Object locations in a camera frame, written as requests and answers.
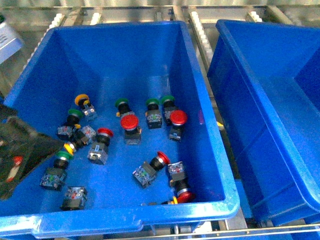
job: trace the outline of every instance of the black object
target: black object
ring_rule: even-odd
[[[89,138],[80,130],[77,130],[73,137],[72,142],[68,142],[68,144],[71,146],[74,146],[76,152],[78,149],[83,148],[85,145],[88,145]]]
[[[0,14],[0,24],[2,24],[6,20],[5,16]]]
[[[175,98],[171,95],[164,96],[161,99],[161,103],[163,104],[165,123],[167,126],[170,126],[172,124],[170,115],[173,111],[178,110],[179,108],[176,107]]]
[[[115,102],[115,107],[118,108],[119,116],[122,118],[126,115],[135,114],[129,107],[129,100],[126,98],[119,98]]]
[[[2,122],[10,116],[16,116],[17,114],[17,110],[0,103],[0,122]]]
[[[159,101],[150,98],[146,101],[147,111],[145,113],[146,124],[149,129],[159,129],[162,125],[161,112],[159,110]]]
[[[182,110],[175,110],[171,113],[170,120],[172,122],[172,127],[170,129],[169,139],[180,142],[185,129],[185,123],[188,120],[188,116]]]
[[[128,103],[123,102],[123,103],[119,104],[118,111],[119,111],[120,115],[123,115],[123,114],[131,112],[131,109],[130,109]]]
[[[163,169],[166,165],[170,164],[170,160],[162,151],[157,152],[150,163],[144,161],[141,166],[135,169],[132,175],[139,181],[143,188],[150,186],[156,179],[157,172]]]
[[[113,136],[114,133],[108,128],[101,127],[97,130],[96,141],[91,145],[88,154],[90,162],[99,165],[106,164],[110,139]]]
[[[168,172],[171,177],[170,186],[174,187],[178,196],[179,204],[190,203],[196,198],[196,195],[191,192],[188,184],[188,176],[185,166],[182,161],[168,165]]]
[[[120,121],[124,129],[124,141],[127,145],[138,145],[141,142],[142,129],[136,115],[129,114],[122,117]]]
[[[41,178],[40,186],[47,190],[61,191],[65,185],[69,161],[73,156],[66,151],[59,151],[56,154],[53,167],[48,167]]]
[[[78,128],[80,128],[79,122],[84,114],[76,109],[70,109],[68,111],[68,117],[66,122],[57,128],[57,137],[63,141],[69,141],[75,134]]]
[[[87,194],[88,192],[83,186],[68,187],[60,209],[63,211],[84,209],[87,202]]]
[[[63,145],[16,116],[0,123],[0,199],[11,197],[15,187]]]
[[[65,185],[67,172],[62,168],[48,167],[41,179],[40,186],[47,190],[61,191]]]

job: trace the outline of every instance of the blue plastic crate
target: blue plastic crate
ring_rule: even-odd
[[[320,29],[220,20],[209,81],[255,218],[320,211]]]
[[[37,168],[0,202],[0,236],[37,238],[139,231],[144,226],[219,220],[236,214],[240,201],[188,28],[183,22],[59,27],[44,37],[5,99],[39,132],[55,136],[78,94],[97,112],[89,124],[114,132],[106,165],[75,153],[61,192],[39,183],[53,159]],[[148,129],[149,98],[172,94],[188,114],[183,139],[169,140],[169,127]],[[115,101],[128,98],[140,120],[142,142],[125,145]],[[193,203],[141,206],[173,198],[166,169],[143,189],[132,172],[163,151],[183,161],[196,194]],[[60,211],[67,186],[84,186],[85,210]]]

